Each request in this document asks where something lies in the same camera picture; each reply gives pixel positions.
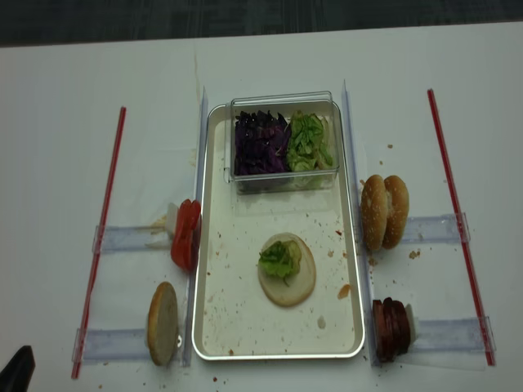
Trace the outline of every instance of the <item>tomato slice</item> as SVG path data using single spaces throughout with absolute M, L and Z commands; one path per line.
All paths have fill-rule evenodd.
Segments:
M 198 263 L 202 207 L 196 200 L 185 200 L 178 210 L 177 225 L 171 246 L 172 261 L 184 271 L 192 271 Z

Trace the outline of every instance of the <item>bread crumb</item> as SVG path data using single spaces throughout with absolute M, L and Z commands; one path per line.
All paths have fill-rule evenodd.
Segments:
M 324 316 L 319 316 L 318 317 L 318 328 L 325 329 L 326 325 L 327 325 L 327 323 L 325 322 Z
M 349 291 L 351 290 L 350 284 L 344 284 L 342 288 L 340 288 L 339 293 L 337 294 L 337 298 L 341 300 L 342 298 L 346 298 L 349 296 Z

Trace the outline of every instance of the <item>bottom bun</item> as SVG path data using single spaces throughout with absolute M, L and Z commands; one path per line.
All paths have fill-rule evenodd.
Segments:
M 263 267 L 258 263 L 258 279 L 260 280 L 261 288 L 266 296 L 275 304 L 280 306 L 293 306 L 303 302 L 314 290 L 316 285 L 316 266 L 311 250 L 295 234 L 282 233 L 270 237 L 262 248 L 265 251 L 273 243 L 281 241 L 294 241 L 302 251 L 302 259 L 300 260 L 300 271 L 285 280 L 282 278 L 268 275 Z
M 150 302 L 147 325 L 147 345 L 154 364 L 163 366 L 169 363 L 177 338 L 177 294 L 169 282 L 162 282 Z

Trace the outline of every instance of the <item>top bun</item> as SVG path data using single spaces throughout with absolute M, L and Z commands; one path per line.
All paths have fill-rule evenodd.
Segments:
M 409 214 L 409 191 L 398 176 L 371 176 L 361 194 L 361 220 L 367 248 L 392 249 L 401 241 Z
M 382 247 L 387 227 L 387 212 L 387 190 L 383 178 L 375 174 L 365 182 L 361 194 L 363 240 L 371 251 L 377 251 Z
M 316 284 L 316 266 L 311 250 L 295 234 L 282 233 L 270 237 L 261 251 L 265 251 L 273 243 L 281 241 L 294 241 L 302 251 L 300 270 L 297 274 L 286 278 L 288 286 L 282 278 L 268 275 L 258 263 L 258 279 L 261 288 L 271 301 L 280 306 L 293 306 L 304 301 L 314 290 Z
M 384 182 L 387 190 L 388 213 L 382 246 L 385 249 L 392 249 L 400 243 L 407 225 L 409 191 L 407 185 L 398 176 L 387 177 Z

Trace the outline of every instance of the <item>tray rim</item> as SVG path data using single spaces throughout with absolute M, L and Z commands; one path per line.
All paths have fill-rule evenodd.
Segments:
M 207 116 L 207 124 L 206 124 L 206 135 L 205 135 L 205 155 L 203 157 L 200 157 L 199 165 L 203 165 L 203 186 L 202 186 L 202 210 L 203 210 L 203 204 L 204 204 L 204 195 L 205 195 L 205 176 L 207 172 L 207 164 L 208 164 L 208 134 L 209 134 L 209 119 L 214 114 L 214 112 L 220 110 L 220 109 L 226 109 L 228 104 L 220 104 L 215 106 L 211 111 L 209 111 L 209 114 Z M 344 130 L 343 130 L 343 119 L 342 119 L 342 111 L 340 107 L 337 105 L 337 103 L 333 100 L 333 105 L 339 112 L 340 116 L 340 137 L 341 137 L 341 148 L 343 155 L 340 157 L 340 166 L 343 164 L 345 167 L 345 181 L 346 181 L 346 196 L 348 200 L 348 216 L 350 219 L 350 228 L 351 228 L 351 236 L 352 236 L 352 242 L 353 242 L 353 253 L 354 253 L 354 266 L 355 266 L 355 280 L 357 283 L 358 288 L 358 303 L 360 306 L 360 321 L 361 321 L 361 339 L 360 343 L 357 345 L 356 349 L 353 350 L 350 353 L 332 353 L 332 354 L 259 354 L 259 355 L 207 355 L 203 352 L 201 352 L 198 349 L 198 346 L 195 341 L 195 315 L 197 310 L 197 304 L 198 304 L 198 287 L 199 287 L 199 270 L 200 270 L 200 263 L 198 263 L 197 269 L 195 271 L 195 285 L 194 285 L 194 304 L 193 304 L 193 320 L 192 320 L 192 331 L 191 331 L 191 340 L 193 344 L 194 351 L 196 351 L 196 354 L 206 361 L 259 361 L 259 360 L 289 360 L 289 359 L 348 359 L 355 357 L 364 347 L 365 340 L 367 338 L 366 334 L 367 331 L 365 329 L 366 323 L 365 323 L 365 314 L 364 314 L 364 304 L 362 301 L 362 292 L 361 292 L 361 283 L 360 283 L 360 268 L 358 266 L 358 259 L 356 255 L 356 248 L 357 244 L 355 243 L 355 230 L 353 225 L 353 218 L 352 218 L 352 210 L 351 210 L 351 193 L 349 190 L 349 178 L 348 173 L 346 169 L 346 151 L 345 151 L 345 136 L 344 136 Z M 199 258 L 201 257 L 201 248 L 199 249 Z

